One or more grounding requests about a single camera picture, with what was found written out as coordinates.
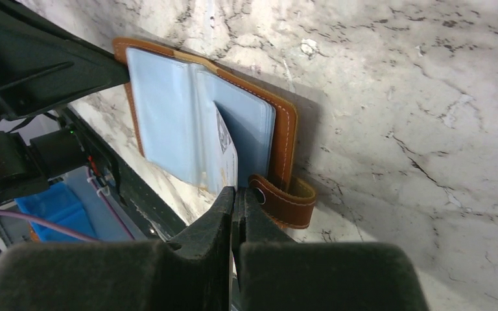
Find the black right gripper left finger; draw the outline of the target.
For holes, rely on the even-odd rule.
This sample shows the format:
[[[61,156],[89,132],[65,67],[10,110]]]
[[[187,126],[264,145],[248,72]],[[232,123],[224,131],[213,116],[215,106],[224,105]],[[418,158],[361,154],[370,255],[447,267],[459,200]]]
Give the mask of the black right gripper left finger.
[[[235,189],[172,240],[48,243],[0,255],[0,310],[229,310]]]

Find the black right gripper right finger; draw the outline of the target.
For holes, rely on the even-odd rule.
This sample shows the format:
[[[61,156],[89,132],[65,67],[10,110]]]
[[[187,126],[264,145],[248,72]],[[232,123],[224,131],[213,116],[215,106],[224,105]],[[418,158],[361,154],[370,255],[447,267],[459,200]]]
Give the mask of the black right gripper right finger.
[[[262,210],[256,191],[235,195],[233,246],[243,310],[427,310],[408,256],[379,242],[299,243]]]

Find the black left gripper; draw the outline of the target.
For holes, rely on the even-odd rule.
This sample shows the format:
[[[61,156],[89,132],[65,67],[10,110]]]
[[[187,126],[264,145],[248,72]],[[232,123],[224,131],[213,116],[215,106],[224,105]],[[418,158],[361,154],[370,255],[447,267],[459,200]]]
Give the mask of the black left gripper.
[[[129,81],[125,65],[17,1],[0,1],[0,121],[37,116]],[[0,204],[38,194],[86,165],[71,130],[35,137],[0,132]]]

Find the white VIP credit card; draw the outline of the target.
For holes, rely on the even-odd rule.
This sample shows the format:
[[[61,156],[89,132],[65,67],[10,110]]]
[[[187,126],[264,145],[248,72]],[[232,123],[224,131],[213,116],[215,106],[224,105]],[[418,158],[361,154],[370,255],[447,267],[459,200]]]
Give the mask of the white VIP credit card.
[[[211,186],[219,194],[224,187],[238,187],[238,155],[228,127],[216,104],[211,105]]]

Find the brown leather card holder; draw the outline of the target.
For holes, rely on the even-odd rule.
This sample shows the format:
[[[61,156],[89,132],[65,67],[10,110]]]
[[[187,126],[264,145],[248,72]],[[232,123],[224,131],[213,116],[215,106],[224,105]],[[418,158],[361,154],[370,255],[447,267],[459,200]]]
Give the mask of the brown leather card holder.
[[[293,175],[295,105],[210,60],[118,37],[140,154],[177,179],[216,194],[249,187],[281,227],[309,226],[316,192]]]

